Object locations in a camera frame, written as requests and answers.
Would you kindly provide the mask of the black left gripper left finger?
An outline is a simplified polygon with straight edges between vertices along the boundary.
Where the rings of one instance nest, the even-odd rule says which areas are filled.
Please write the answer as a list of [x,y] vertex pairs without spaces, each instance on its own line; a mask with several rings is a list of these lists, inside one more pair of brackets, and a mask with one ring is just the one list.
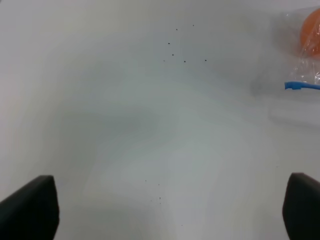
[[55,179],[40,175],[0,202],[2,240],[53,240],[60,223]]

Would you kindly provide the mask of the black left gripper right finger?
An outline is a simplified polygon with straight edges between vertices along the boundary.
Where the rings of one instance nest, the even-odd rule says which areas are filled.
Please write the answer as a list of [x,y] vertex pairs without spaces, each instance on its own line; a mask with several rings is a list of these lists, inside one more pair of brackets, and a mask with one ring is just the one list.
[[282,217],[290,240],[320,238],[320,183],[302,173],[288,179]]

